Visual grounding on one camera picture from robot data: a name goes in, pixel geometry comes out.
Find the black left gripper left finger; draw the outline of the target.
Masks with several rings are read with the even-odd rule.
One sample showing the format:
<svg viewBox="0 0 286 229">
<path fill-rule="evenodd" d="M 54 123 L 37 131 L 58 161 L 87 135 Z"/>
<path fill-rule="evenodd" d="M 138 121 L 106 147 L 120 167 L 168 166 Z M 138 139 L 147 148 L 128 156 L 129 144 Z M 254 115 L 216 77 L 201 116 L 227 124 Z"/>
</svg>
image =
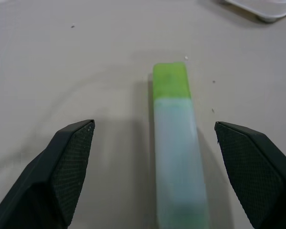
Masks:
<svg viewBox="0 0 286 229">
<path fill-rule="evenodd" d="M 0 229 L 67 229 L 84 184 L 94 120 L 57 131 L 0 203 Z"/>
</svg>

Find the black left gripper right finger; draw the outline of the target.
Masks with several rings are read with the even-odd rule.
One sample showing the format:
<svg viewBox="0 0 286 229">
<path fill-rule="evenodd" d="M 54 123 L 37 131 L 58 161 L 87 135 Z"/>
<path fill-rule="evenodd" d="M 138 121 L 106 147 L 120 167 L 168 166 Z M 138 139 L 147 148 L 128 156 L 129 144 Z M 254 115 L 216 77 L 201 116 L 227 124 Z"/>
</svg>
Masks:
<svg viewBox="0 0 286 229">
<path fill-rule="evenodd" d="M 286 156 L 263 133 L 214 126 L 230 184 L 254 229 L 286 229 Z"/>
</svg>

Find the green translucent marker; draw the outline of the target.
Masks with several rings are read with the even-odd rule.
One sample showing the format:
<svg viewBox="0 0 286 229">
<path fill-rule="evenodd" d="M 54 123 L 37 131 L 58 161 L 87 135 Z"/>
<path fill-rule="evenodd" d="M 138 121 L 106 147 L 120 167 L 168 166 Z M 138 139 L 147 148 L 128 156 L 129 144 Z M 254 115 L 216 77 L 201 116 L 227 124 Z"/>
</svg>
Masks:
<svg viewBox="0 0 286 229">
<path fill-rule="evenodd" d="M 185 63 L 153 67 L 153 113 L 159 229 L 209 229 L 202 157 Z"/>
</svg>

